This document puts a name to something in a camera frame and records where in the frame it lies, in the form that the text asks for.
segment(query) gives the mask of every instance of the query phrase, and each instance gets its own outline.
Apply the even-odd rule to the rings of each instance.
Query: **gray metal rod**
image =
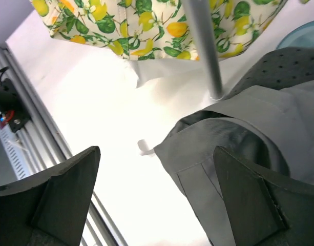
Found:
[[[224,96],[209,0],[182,0],[190,32],[207,76],[212,99]]]

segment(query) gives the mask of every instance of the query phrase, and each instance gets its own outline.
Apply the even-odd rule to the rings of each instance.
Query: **white table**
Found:
[[[314,20],[314,0],[289,0],[242,55],[222,61],[234,83],[296,27]],[[155,79],[135,89],[136,75],[111,51],[49,38],[33,12],[7,41],[73,154],[101,148],[95,192],[129,245],[209,245],[186,198],[156,156],[140,156],[137,141],[154,146],[181,117],[208,105],[201,70]]]

